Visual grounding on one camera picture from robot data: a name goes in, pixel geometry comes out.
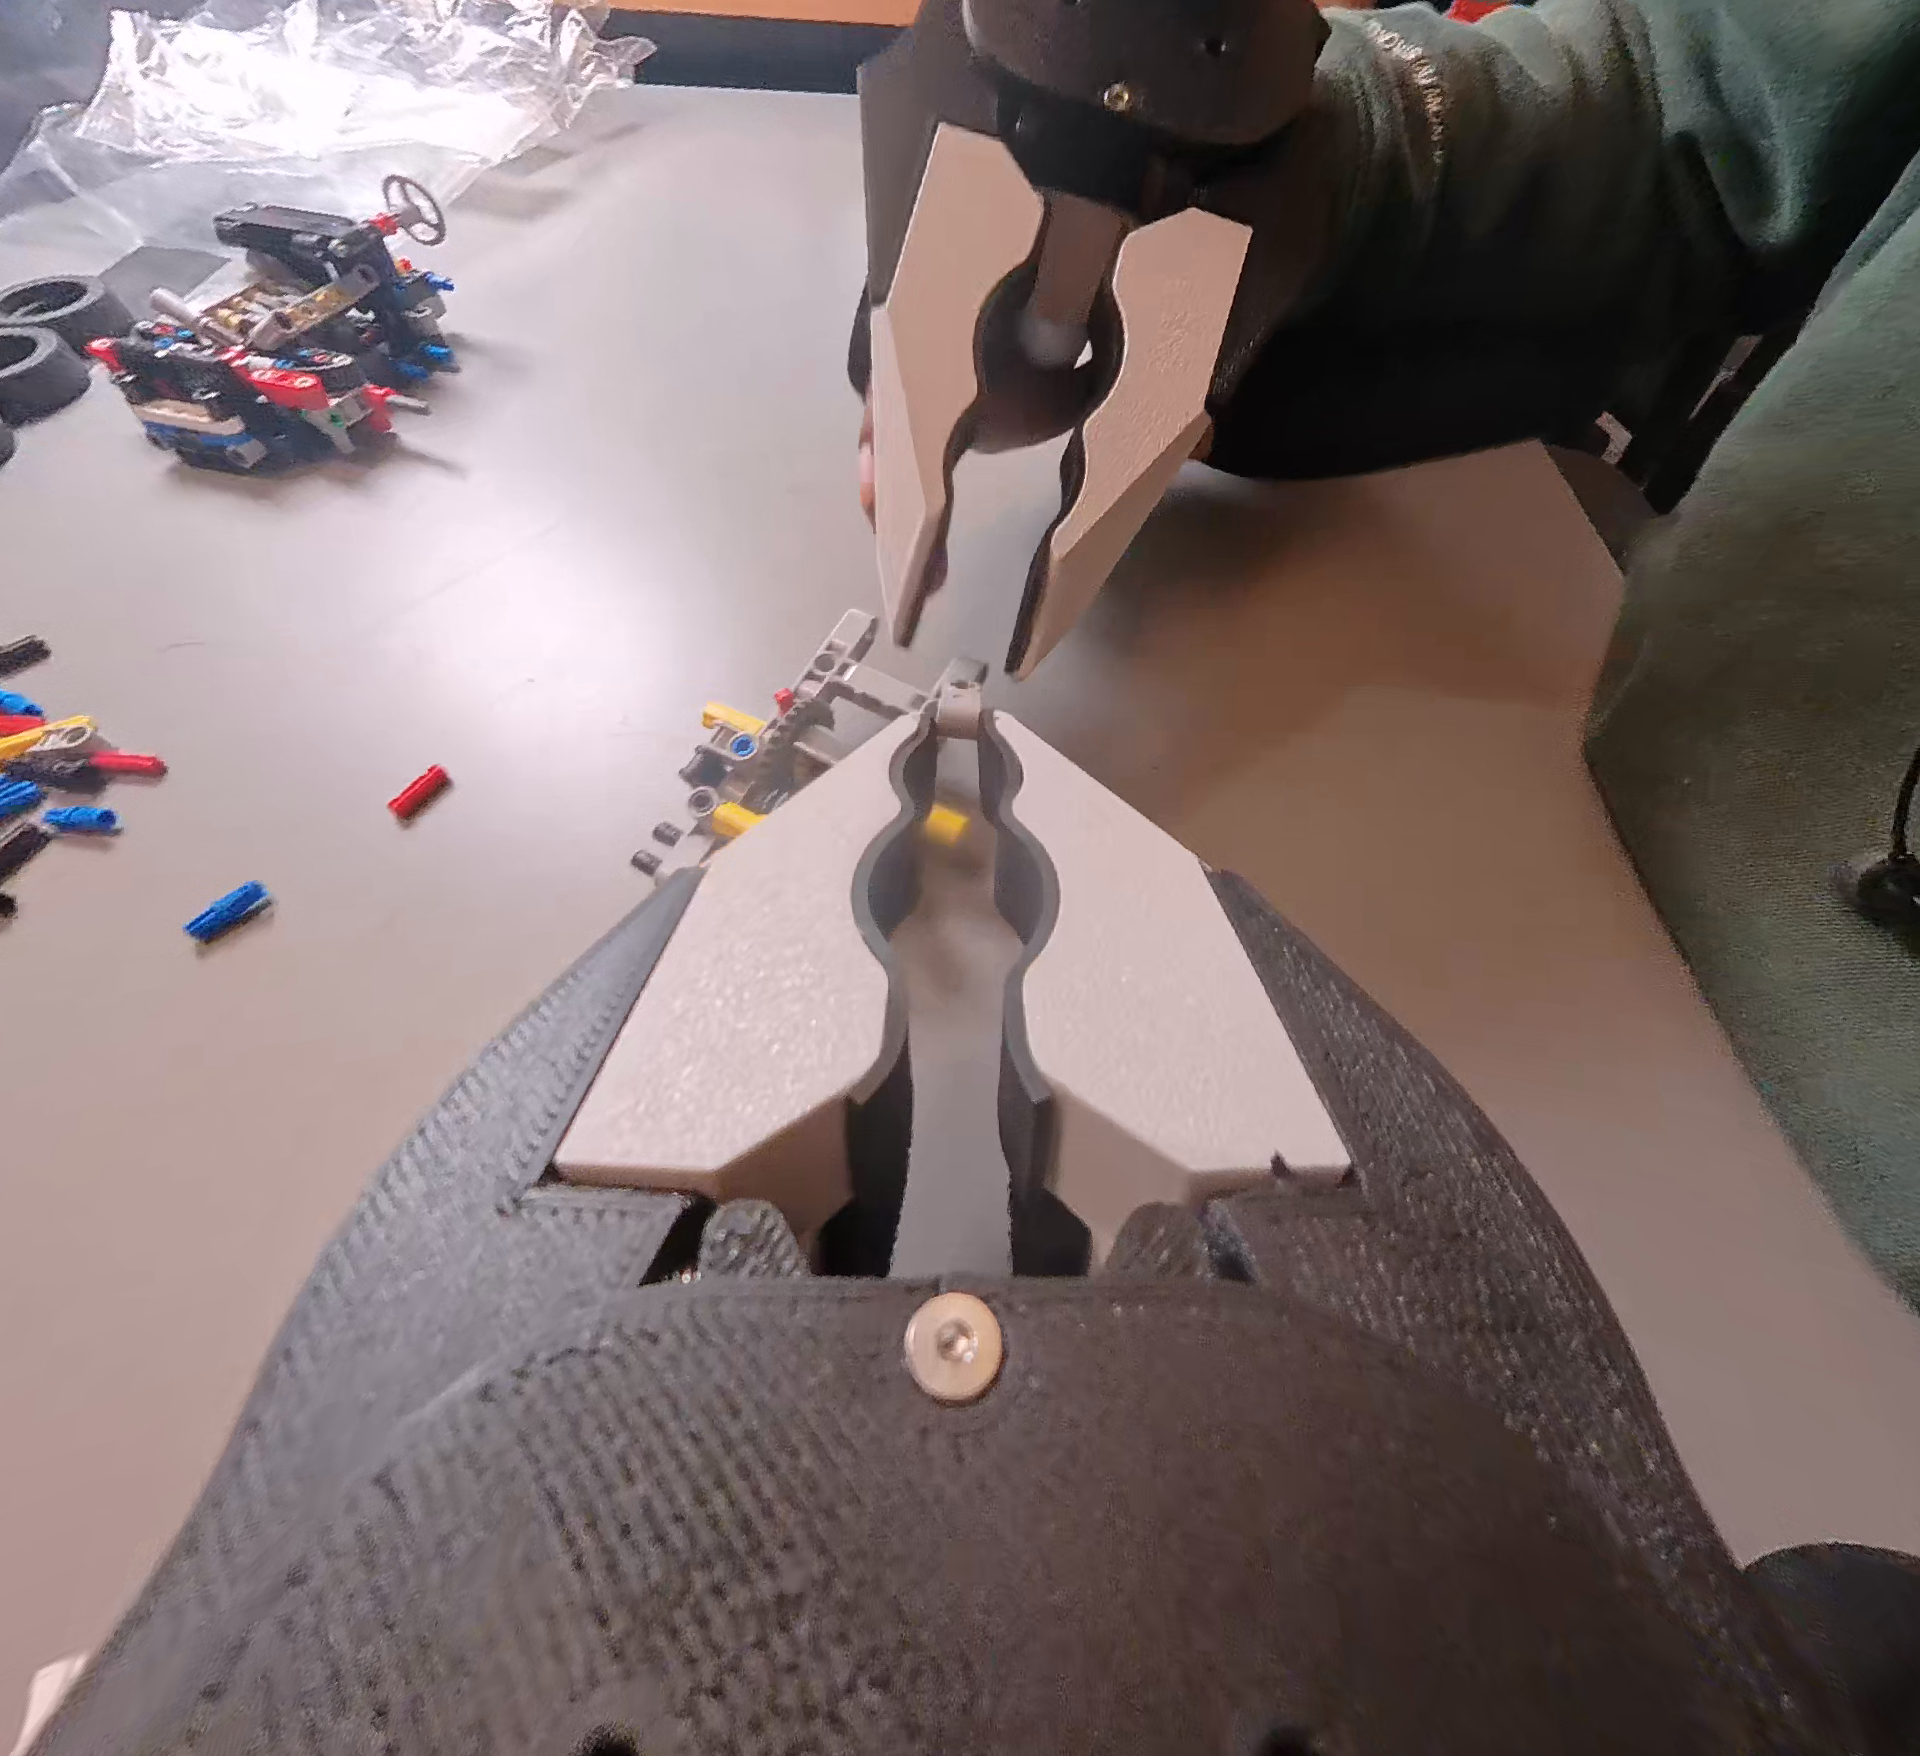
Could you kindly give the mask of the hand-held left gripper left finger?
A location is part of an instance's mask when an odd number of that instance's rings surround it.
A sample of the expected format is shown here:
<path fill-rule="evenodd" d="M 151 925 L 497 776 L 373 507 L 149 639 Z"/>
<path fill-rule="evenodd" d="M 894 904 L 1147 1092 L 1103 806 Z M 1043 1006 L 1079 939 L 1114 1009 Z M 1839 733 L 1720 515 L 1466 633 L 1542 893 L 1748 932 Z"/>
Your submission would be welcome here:
<path fill-rule="evenodd" d="M 904 714 L 692 874 L 555 1180 L 898 1225 L 911 1079 L 894 939 L 938 755 L 934 718 Z"/>

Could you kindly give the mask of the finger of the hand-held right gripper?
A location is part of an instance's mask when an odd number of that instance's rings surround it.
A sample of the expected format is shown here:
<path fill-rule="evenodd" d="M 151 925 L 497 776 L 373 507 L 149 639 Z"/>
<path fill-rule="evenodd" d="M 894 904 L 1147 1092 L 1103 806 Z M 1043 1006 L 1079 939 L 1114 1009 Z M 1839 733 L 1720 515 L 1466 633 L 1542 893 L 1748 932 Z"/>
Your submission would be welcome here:
<path fill-rule="evenodd" d="M 1187 464 L 1251 242 L 1246 224 L 1185 207 L 1116 248 L 1116 361 L 1067 435 L 1062 509 L 1033 550 L 1005 673 L 1027 679 L 1067 638 Z"/>
<path fill-rule="evenodd" d="M 890 639 L 909 645 L 982 398 L 978 336 L 1043 232 L 1043 198 L 993 135 L 941 123 L 890 289 L 870 315 L 875 574 Z"/>

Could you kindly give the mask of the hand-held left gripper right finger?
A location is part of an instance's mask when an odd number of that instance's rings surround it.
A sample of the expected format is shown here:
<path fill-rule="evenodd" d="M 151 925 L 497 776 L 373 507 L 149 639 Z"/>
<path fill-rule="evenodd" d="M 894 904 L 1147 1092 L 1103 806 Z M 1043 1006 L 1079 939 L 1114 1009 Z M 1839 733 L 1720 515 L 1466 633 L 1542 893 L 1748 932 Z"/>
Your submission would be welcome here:
<path fill-rule="evenodd" d="M 1015 1213 L 1121 1225 L 1349 1167 L 1212 868 L 1005 711 L 975 735 L 993 904 L 1018 939 L 998 1124 Z"/>

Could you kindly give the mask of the small grey lego differential assembly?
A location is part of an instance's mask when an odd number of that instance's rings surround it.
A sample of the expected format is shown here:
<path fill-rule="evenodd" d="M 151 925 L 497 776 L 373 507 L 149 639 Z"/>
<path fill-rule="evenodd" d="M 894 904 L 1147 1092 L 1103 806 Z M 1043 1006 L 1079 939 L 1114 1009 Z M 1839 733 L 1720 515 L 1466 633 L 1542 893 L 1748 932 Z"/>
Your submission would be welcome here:
<path fill-rule="evenodd" d="M 932 711 L 919 688 L 870 658 L 879 620 L 845 611 L 765 711 L 709 698 L 680 768 L 683 804 L 662 816 L 627 857 L 650 885 L 701 868 L 726 844 L 818 783 L 885 723 Z"/>

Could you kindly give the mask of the person's right forearm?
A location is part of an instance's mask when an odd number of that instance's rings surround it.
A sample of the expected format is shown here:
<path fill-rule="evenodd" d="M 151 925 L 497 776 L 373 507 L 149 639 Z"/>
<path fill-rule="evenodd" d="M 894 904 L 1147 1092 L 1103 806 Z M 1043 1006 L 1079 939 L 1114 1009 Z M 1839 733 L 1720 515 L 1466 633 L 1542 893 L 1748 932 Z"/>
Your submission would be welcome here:
<path fill-rule="evenodd" d="M 1580 430 L 1649 356 L 1810 303 L 1872 210 L 1878 0 L 1538 0 L 1333 25 L 1323 262 L 1197 459 L 1391 468 Z"/>

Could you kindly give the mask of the black lego car chassis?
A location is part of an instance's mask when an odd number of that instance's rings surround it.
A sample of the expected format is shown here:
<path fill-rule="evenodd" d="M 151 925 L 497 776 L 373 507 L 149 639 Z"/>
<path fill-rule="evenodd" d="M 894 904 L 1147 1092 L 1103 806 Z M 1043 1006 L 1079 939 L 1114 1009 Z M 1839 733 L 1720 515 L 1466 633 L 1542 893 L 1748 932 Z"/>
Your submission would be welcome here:
<path fill-rule="evenodd" d="M 149 315 L 85 341 L 146 439 L 208 472 L 273 473 L 352 456 L 424 414 L 420 387 L 459 369 L 444 327 L 452 279 L 398 254 L 438 248 L 440 199 L 406 173 L 363 218 L 278 203 L 217 213 L 247 272 L 191 305 L 156 288 Z"/>

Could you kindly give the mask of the black lego tyre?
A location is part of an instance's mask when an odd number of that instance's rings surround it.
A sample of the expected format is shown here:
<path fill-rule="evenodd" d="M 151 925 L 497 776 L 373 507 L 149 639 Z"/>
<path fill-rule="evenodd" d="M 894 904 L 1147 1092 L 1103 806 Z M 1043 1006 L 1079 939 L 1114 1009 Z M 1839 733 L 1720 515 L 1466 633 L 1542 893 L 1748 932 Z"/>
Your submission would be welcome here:
<path fill-rule="evenodd" d="M 134 313 L 107 279 L 56 273 L 4 286 L 1 321 L 46 329 L 83 356 L 129 333 Z"/>
<path fill-rule="evenodd" d="M 0 327 L 0 409 L 17 430 L 85 395 L 90 361 L 56 327 L 12 324 Z"/>

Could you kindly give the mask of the clear plastic bag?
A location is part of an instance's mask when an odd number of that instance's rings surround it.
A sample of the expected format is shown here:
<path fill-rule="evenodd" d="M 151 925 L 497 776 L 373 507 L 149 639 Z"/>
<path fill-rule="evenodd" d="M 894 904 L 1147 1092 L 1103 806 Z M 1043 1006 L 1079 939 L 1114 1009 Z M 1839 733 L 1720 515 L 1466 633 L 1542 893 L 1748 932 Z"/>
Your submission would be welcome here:
<path fill-rule="evenodd" d="M 658 48 L 607 0 L 205 0 L 115 11 L 60 127 L 119 159 L 294 170 L 422 152 L 493 168 L 560 135 Z"/>

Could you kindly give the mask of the pile of blue yellow pins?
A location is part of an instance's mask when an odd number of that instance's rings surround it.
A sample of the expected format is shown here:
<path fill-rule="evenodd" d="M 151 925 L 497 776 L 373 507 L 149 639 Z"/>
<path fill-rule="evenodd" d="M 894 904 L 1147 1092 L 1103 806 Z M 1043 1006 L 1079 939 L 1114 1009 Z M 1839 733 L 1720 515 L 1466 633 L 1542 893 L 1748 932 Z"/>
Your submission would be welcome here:
<path fill-rule="evenodd" d="M 13 679 L 50 662 L 44 638 L 1 641 L 1 925 L 17 915 L 22 871 L 60 833 L 61 797 L 95 797 L 114 781 L 156 781 L 162 757 L 115 747 L 87 714 L 57 715 Z"/>

